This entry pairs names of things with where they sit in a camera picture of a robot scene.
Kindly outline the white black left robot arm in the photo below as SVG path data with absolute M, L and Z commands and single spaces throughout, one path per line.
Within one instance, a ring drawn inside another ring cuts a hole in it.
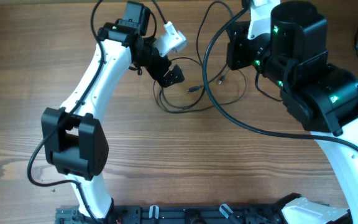
M 78 222 L 122 222 L 104 184 L 109 146 L 102 120 L 123 74 L 147 71 L 163 88 L 184 79 L 168 53 L 185 48 L 186 37 L 169 21 L 162 35 L 147 36 L 151 16 L 147 6 L 129 1 L 123 18 L 93 29 L 96 49 L 78 86 L 59 108 L 47 108 L 42 115 L 41 147 L 47 162 L 75 190 Z

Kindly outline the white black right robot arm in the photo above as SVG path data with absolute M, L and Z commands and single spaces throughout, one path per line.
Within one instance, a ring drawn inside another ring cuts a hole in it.
M 272 208 L 275 223 L 358 223 L 358 79 L 328 62 L 328 24 L 306 1 L 243 1 L 249 21 L 227 28 L 227 63 L 252 66 L 280 89 L 302 139 L 318 143 L 347 201 L 334 208 L 290 194 Z

